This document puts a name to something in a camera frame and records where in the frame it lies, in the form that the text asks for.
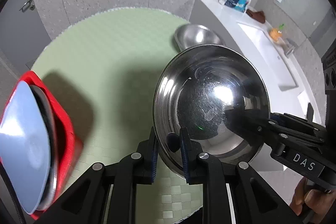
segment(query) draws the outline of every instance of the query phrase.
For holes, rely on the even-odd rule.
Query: white lettering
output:
[[[306,163],[307,163],[307,159],[305,159],[303,162],[301,162],[300,165],[303,164],[303,166],[306,167]]]
[[[308,167],[309,170],[313,170],[314,167],[313,167],[312,165],[315,165],[315,163],[312,162],[312,163],[310,164],[310,167]]]
[[[300,159],[300,155],[296,154],[295,157],[294,157],[294,159],[293,159],[293,161],[299,161],[299,159]]]

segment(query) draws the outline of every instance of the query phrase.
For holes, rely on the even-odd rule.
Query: blue plate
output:
[[[22,208],[32,214],[50,169],[46,126],[29,85],[20,81],[0,123],[0,157]]]

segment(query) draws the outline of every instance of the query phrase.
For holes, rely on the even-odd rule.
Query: white sink basin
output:
[[[267,37],[264,31],[246,24],[238,23],[238,25],[253,42],[265,62],[274,72],[280,90],[285,91],[296,88],[297,83],[288,69],[286,62],[275,49],[273,42]]]

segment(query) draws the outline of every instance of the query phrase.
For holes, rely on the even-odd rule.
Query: door handle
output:
[[[23,4],[23,6],[20,8],[19,11],[22,11],[23,13],[25,11],[28,10],[28,8],[30,7],[31,3],[32,3],[33,0],[27,0],[25,4]]]

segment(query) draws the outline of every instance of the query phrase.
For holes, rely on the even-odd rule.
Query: round table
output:
[[[109,10],[69,27],[41,53],[32,70],[84,143],[65,189],[93,163],[118,162],[147,140],[154,90],[185,23],[161,10]],[[137,187],[136,223],[175,223],[201,205],[202,186],[187,185],[158,159],[154,184]]]

